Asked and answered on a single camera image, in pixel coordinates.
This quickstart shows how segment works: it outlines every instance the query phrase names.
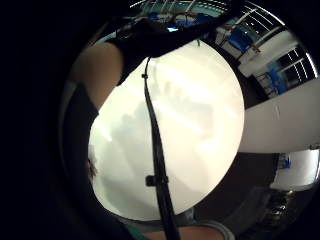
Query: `dark shirt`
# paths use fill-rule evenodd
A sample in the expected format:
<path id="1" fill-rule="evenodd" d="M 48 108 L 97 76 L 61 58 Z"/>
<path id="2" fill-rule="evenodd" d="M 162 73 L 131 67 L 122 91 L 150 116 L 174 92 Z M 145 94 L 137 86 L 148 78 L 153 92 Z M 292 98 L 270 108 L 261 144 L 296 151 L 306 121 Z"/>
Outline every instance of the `dark shirt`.
<path id="1" fill-rule="evenodd" d="M 91 223 L 108 230 L 108 239 L 133 239 L 116 218 L 99 203 L 88 177 L 90 129 L 99 112 L 83 84 L 78 84 L 65 112 L 63 157 L 74 204 Z"/>

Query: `white shade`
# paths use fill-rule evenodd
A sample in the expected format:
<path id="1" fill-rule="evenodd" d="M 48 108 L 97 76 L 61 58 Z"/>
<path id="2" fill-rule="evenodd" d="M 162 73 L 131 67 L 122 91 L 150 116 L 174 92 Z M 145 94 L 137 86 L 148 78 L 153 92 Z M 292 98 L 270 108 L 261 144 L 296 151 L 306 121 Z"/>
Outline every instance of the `white shade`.
<path id="1" fill-rule="evenodd" d="M 320 142 L 320 78 L 246 110 L 239 152 L 290 153 Z"/>
<path id="2" fill-rule="evenodd" d="M 144 97 L 146 60 L 108 97 L 90 136 L 95 194 L 109 211 L 135 220 L 160 219 L 151 127 Z M 148 84 L 163 143 L 176 214 L 207 196 L 239 147 L 244 106 L 238 80 L 214 49 L 197 41 L 151 59 Z"/>

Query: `wall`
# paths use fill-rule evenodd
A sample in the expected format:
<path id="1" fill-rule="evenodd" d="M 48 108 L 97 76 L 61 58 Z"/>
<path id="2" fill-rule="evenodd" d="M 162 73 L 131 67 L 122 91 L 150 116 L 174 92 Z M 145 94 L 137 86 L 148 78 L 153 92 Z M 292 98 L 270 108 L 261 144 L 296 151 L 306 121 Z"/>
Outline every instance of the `wall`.
<path id="1" fill-rule="evenodd" d="M 239 152 L 290 153 L 320 142 L 320 78 L 249 108 Z"/>
<path id="2" fill-rule="evenodd" d="M 260 53 L 254 55 L 248 61 L 242 62 L 238 69 L 245 77 L 249 77 L 259 72 L 268 63 L 279 59 L 297 45 L 297 40 L 289 31 L 280 32 L 262 44 L 259 47 Z"/>
<path id="3" fill-rule="evenodd" d="M 291 167 L 278 169 L 271 188 L 301 191 L 311 188 L 317 175 L 319 150 L 290 153 Z"/>

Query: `black cord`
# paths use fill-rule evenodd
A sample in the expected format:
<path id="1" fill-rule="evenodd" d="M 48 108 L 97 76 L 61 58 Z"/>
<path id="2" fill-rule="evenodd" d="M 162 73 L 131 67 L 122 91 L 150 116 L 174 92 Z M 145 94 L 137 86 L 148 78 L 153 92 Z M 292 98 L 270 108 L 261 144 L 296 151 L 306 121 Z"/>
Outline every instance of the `black cord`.
<path id="1" fill-rule="evenodd" d="M 154 176 L 146 177 L 146 185 L 156 187 L 157 201 L 162 225 L 166 234 L 166 239 L 180 240 L 180 233 L 175 220 L 174 210 L 169 192 L 169 179 L 166 174 L 165 160 L 163 156 L 159 126 L 157 123 L 157 118 L 152 106 L 148 90 L 147 79 L 149 61 L 150 57 L 147 60 L 145 71 L 144 74 L 142 74 L 142 77 L 144 78 L 144 94 L 151 122 Z"/>

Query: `white round object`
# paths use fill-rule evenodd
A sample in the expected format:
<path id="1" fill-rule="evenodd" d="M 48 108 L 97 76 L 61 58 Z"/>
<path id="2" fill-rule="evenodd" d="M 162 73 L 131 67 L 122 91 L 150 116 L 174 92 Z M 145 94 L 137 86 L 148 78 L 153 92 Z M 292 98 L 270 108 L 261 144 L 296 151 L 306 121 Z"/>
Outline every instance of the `white round object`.
<path id="1" fill-rule="evenodd" d="M 146 59 L 114 89 L 90 136 L 98 200 L 117 215 L 142 221 L 160 219 L 155 187 L 145 183 L 154 174 L 141 77 L 145 65 Z M 206 197 L 231 166 L 243 131 L 242 92 L 226 60 L 203 42 L 151 59 L 148 75 L 171 199 L 179 214 Z"/>

